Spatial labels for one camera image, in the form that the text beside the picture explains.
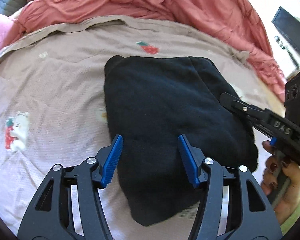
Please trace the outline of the right hand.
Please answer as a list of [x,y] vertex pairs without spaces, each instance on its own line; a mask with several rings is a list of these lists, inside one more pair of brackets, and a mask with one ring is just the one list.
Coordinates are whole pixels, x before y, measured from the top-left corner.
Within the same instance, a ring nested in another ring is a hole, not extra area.
[[[278,182],[274,172],[279,167],[279,163],[274,156],[266,160],[266,168],[263,173],[261,188],[264,193],[269,195],[277,188]],[[274,208],[276,218],[282,225],[296,210],[300,203],[300,167],[293,161],[284,159],[281,161],[282,172],[290,178],[291,183],[281,198],[280,202]]]

